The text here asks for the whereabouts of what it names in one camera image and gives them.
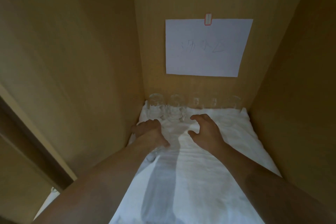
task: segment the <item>paper sign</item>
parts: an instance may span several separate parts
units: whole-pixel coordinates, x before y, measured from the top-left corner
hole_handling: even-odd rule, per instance
[[[252,22],[166,20],[166,73],[237,77]]]

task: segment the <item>white cloth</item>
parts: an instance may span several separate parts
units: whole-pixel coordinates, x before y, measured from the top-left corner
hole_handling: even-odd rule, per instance
[[[187,108],[187,113],[207,113],[228,144],[280,175],[245,108]],[[139,122],[146,120],[145,104]],[[199,132],[197,123],[160,122],[171,147],[141,164],[110,223],[263,223],[225,166],[187,134]]]

